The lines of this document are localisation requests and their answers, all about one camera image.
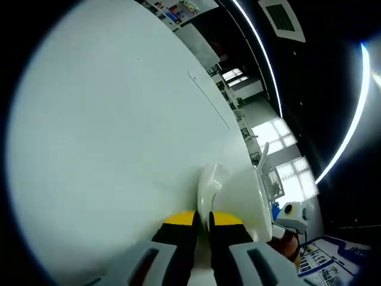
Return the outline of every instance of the white table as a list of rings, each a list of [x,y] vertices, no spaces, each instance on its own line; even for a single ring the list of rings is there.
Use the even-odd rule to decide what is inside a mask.
[[[251,166],[204,68],[132,0],[82,2],[48,35],[18,89],[7,137],[11,202],[59,283],[102,273],[196,208],[201,169]]]

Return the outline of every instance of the ceiling light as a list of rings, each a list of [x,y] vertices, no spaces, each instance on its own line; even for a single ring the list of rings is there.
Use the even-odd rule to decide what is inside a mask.
[[[344,140],[341,143],[339,149],[337,150],[335,156],[333,156],[331,162],[325,168],[323,173],[321,173],[321,175],[316,179],[315,184],[318,184],[328,174],[330,169],[332,169],[332,167],[336,164],[337,160],[339,160],[341,154],[344,152],[346,146],[348,145],[349,140],[351,140],[356,130],[356,127],[358,125],[358,122],[360,121],[361,114],[363,113],[365,101],[367,99],[368,90],[369,90],[370,63],[369,63],[369,53],[363,44],[361,44],[361,50],[363,52],[363,82],[361,84],[360,97],[358,99],[355,116],[353,117],[352,123],[348,129],[348,132],[346,133]]]
[[[273,79],[273,83],[274,83],[274,87],[275,87],[275,93],[276,93],[276,97],[278,99],[278,105],[279,105],[279,114],[281,117],[283,117],[283,112],[282,112],[282,107],[280,105],[280,98],[279,98],[279,93],[278,93],[278,87],[276,85],[276,82],[275,82],[275,77],[274,77],[274,72],[273,72],[273,69],[271,67],[271,64],[270,64],[270,61],[268,60],[268,56],[267,56],[267,53],[266,53],[266,50],[264,49],[264,46],[263,46],[263,43],[261,41],[261,38],[257,32],[257,30],[255,29],[253,23],[251,22],[249,16],[246,14],[245,10],[241,7],[241,5],[239,5],[239,3],[237,2],[237,0],[233,0],[233,3],[236,5],[236,7],[238,8],[238,10],[241,12],[241,14],[243,15],[243,17],[245,18],[245,20],[248,22],[251,30],[254,32],[254,35],[255,37],[257,38],[259,44],[260,44],[260,47],[262,49],[262,52],[264,54],[264,57],[266,59],[266,62],[267,62],[267,65],[268,65],[268,69],[270,70],[270,73],[271,73],[271,78]]]

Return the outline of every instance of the white tabletop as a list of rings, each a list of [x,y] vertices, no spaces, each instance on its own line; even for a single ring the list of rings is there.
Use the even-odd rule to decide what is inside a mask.
[[[213,80],[132,0],[85,1],[59,22],[22,78],[7,146],[20,229],[62,283],[195,209],[206,164],[251,166]]]

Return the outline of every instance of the gray gripper part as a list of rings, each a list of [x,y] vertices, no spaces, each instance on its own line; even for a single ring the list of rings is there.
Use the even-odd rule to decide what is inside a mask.
[[[231,245],[243,286],[306,286],[295,265],[266,243]]]
[[[111,265],[107,274],[99,280],[96,286],[128,286],[133,275],[151,250],[158,251],[151,267],[146,274],[143,285],[161,286],[170,260],[176,250],[176,245],[141,241],[126,250],[126,252]]]

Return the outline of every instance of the curved light strip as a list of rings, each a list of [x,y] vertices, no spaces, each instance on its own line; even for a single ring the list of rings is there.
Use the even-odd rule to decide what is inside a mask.
[[[319,184],[319,182],[325,177],[326,174],[332,169],[333,165],[336,164],[337,160],[339,160],[341,154],[344,152],[346,146],[351,140],[353,133],[356,130],[358,122],[360,121],[361,113],[363,113],[365,101],[367,99],[368,90],[369,90],[369,80],[370,80],[370,62],[369,62],[369,54],[366,47],[361,44],[361,50],[363,52],[363,83],[361,85],[360,97],[357,103],[357,109],[355,112],[355,116],[352,119],[352,123],[348,129],[348,132],[345,135],[343,142],[340,145],[340,148],[337,150],[335,156],[333,156],[331,162],[325,168],[323,173],[316,179],[315,184]]]
[[[237,2],[237,0],[232,0],[233,3],[236,5],[236,7],[238,8],[238,10],[241,12],[241,14],[243,15],[243,17],[245,18],[245,20],[248,22],[251,30],[254,32],[254,35],[255,37],[257,38],[258,42],[260,43],[260,46],[261,46],[261,49],[262,49],[262,52],[264,54],[264,57],[266,59],[266,62],[267,62],[267,65],[268,65],[268,69],[270,70],[270,73],[271,73],[271,77],[273,79],[273,83],[274,83],[274,87],[275,87],[275,93],[276,93],[276,97],[278,99],[278,105],[279,105],[279,113],[280,113],[280,116],[283,117],[283,112],[282,112],[282,107],[280,106],[280,98],[279,98],[279,93],[278,93],[278,87],[276,86],[276,82],[275,82],[275,77],[274,77],[274,72],[273,72],[273,69],[271,67],[271,64],[270,64],[270,61],[268,60],[268,56],[266,54],[266,50],[264,49],[264,46],[263,46],[263,43],[261,41],[261,38],[257,32],[257,30],[254,28],[254,25],[252,24],[252,22],[250,21],[250,18],[249,16],[246,14],[245,10],[241,7],[241,5],[239,5],[239,3]]]

